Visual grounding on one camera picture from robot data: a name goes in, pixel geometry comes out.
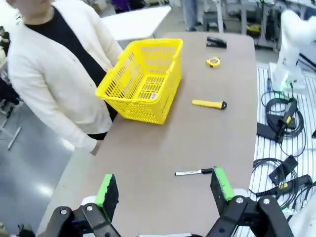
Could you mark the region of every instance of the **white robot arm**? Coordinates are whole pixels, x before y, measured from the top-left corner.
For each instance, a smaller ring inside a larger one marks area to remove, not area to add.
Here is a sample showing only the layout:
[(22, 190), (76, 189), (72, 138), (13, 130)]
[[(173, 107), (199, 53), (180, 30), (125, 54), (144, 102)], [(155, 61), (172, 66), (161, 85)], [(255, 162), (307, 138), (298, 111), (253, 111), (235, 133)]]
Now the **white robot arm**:
[(282, 46), (277, 66), (272, 72), (272, 87), (283, 91), (291, 89), (289, 85), (292, 83), (294, 90), (304, 90), (305, 78), (296, 64), (301, 47), (316, 40), (316, 17), (304, 21), (295, 12), (285, 10), (281, 16), (281, 25)]
[(294, 237), (314, 237), (316, 232), (316, 195), (309, 200), (307, 206), (294, 214), (289, 221)]

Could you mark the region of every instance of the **gray tabletop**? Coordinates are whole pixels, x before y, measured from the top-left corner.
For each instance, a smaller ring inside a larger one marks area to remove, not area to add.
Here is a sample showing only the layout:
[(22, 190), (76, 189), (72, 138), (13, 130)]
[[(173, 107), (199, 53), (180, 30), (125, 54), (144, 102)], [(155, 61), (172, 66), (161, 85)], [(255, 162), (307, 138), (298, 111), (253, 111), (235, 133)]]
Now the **gray tabletop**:
[[(207, 36), (225, 39), (228, 48), (206, 48)], [(175, 177), (176, 171), (221, 166), (234, 188), (249, 187), (257, 122), (252, 38), (214, 33), (166, 37), (184, 41), (182, 81), (166, 123), (118, 116), (95, 159), (88, 159), (82, 189), (76, 185), (72, 200), (62, 201), (74, 208), (97, 194), (106, 173), (115, 174), (120, 198), (113, 225), (126, 237), (208, 233), (218, 218), (210, 175)], [(219, 69), (205, 63), (215, 56), (222, 62)], [(224, 100), (228, 106), (224, 111), (198, 107), (193, 99)]]

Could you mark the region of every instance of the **white cardigan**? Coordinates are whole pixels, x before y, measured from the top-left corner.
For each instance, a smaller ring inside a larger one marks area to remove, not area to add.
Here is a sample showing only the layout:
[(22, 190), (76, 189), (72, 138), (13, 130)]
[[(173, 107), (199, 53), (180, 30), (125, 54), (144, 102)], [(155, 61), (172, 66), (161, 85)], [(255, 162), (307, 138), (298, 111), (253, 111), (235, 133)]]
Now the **white cardigan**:
[[(84, 49), (105, 70), (122, 49), (97, 13), (79, 0), (54, 3)], [(112, 124), (96, 85), (78, 58), (63, 45), (18, 27), (8, 55), (9, 78), (30, 109), (57, 134), (91, 152), (96, 140), (87, 134), (107, 132)]]

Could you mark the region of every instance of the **black shirt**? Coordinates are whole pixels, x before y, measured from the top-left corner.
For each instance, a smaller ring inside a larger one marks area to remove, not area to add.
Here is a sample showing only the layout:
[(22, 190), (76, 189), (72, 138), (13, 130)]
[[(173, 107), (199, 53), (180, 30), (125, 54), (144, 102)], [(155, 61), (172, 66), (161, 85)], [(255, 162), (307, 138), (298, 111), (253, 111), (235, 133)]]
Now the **black shirt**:
[[(60, 12), (55, 8), (53, 19), (41, 25), (26, 25), (33, 31), (40, 33), (47, 38), (60, 43), (71, 51), (81, 62), (85, 70), (88, 72), (96, 86), (99, 86), (102, 79), (106, 75), (103, 68), (92, 58), (92, 56), (83, 48), (79, 39), (64, 20)], [(110, 113), (111, 120), (113, 121), (117, 115), (108, 103), (107, 107)]]
[(4, 32), (2, 35), (3, 40), (8, 40), (9, 42), (4, 42), (3, 40), (0, 41), (0, 47), (3, 48), (5, 52), (5, 56), (8, 55), (9, 52), (9, 47), (10, 47), (10, 34), (9, 32)]

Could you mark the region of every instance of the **marker pen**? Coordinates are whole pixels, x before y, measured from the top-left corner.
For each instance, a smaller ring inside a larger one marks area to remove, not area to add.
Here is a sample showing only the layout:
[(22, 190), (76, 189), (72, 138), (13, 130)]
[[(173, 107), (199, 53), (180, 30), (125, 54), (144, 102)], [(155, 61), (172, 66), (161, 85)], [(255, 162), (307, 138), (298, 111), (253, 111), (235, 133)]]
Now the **marker pen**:
[(191, 171), (180, 171), (180, 172), (176, 172), (175, 175), (180, 176), (180, 175), (189, 175), (189, 174), (210, 174), (212, 172), (213, 172), (213, 168), (209, 168), (209, 169), (199, 169), (199, 170), (191, 170)]

